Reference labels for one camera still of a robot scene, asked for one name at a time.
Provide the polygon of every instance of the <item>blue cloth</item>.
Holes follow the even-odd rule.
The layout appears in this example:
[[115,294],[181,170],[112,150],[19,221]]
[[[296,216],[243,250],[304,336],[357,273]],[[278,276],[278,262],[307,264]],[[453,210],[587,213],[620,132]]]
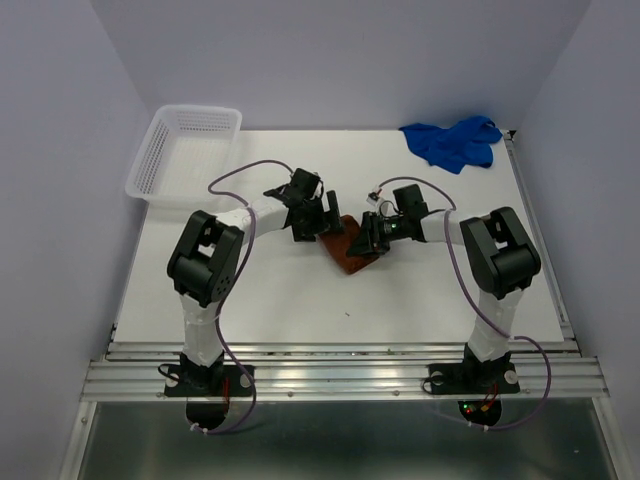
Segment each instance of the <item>blue cloth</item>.
[[400,129],[411,152],[424,158],[429,165],[455,173],[465,165],[489,168],[493,163],[490,143],[502,138],[495,124],[483,116],[458,122],[451,128],[414,123]]

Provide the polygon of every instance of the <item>gray floor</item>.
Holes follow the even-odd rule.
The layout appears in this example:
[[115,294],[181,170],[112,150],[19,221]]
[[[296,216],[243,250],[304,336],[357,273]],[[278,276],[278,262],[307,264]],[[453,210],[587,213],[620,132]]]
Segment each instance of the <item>gray floor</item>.
[[[503,422],[534,402],[505,403]],[[590,400],[552,400],[507,432],[482,433],[418,402],[258,405],[244,432],[188,430],[179,403],[102,404],[81,478],[615,478]],[[455,402],[437,405],[455,414]]]

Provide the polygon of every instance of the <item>plastic laundry basket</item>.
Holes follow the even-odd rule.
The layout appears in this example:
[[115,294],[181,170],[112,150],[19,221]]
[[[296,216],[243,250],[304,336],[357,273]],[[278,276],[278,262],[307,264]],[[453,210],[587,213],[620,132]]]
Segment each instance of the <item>plastic laundry basket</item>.
[[209,200],[242,123],[234,109],[166,105],[153,117],[125,186],[128,195],[179,206]]

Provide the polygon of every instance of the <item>perforated basket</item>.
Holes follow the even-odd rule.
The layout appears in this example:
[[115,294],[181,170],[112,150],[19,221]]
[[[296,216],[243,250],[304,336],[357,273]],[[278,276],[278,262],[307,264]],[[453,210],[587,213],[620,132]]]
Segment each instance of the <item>perforated basket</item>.
[[242,123],[234,109],[166,105],[153,117],[125,186],[128,195],[166,206],[211,198]]

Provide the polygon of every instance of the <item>brown object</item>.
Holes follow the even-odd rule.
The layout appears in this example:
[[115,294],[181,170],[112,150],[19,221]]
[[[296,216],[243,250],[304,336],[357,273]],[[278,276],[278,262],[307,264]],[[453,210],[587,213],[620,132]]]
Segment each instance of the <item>brown object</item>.
[[360,234],[360,225],[351,215],[344,215],[341,219],[345,228],[344,233],[323,233],[318,237],[327,252],[329,252],[329,255],[342,267],[347,275],[351,275],[375,262],[378,257],[347,257],[347,250]]

